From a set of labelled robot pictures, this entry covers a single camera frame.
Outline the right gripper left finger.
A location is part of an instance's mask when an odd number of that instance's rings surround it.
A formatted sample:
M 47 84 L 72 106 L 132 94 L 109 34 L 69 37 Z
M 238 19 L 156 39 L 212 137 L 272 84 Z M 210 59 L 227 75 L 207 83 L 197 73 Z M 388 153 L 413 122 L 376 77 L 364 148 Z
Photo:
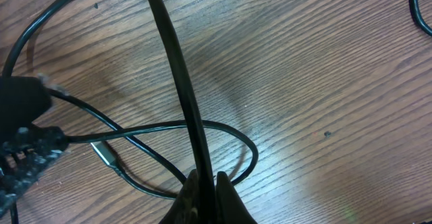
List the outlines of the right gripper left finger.
M 197 224 L 199 217 L 198 174 L 193 169 L 187 177 L 173 205 L 159 224 Z

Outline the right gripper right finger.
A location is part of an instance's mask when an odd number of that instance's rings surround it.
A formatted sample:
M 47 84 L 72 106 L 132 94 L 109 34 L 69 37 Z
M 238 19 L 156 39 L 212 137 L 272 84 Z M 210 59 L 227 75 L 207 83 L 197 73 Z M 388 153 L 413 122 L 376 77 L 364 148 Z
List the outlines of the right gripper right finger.
M 225 172 L 217 173 L 215 188 L 218 223 L 257 224 L 252 218 Z

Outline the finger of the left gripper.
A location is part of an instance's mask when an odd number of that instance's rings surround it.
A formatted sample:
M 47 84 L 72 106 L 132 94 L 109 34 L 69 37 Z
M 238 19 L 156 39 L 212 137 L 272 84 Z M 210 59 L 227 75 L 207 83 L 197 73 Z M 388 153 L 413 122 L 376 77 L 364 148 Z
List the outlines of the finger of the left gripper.
M 1 77 L 1 136 L 14 136 L 20 128 L 30 128 L 52 107 L 53 96 L 65 94 L 46 87 L 38 78 Z
M 67 149 L 59 127 L 19 128 L 1 143 L 1 216 Z

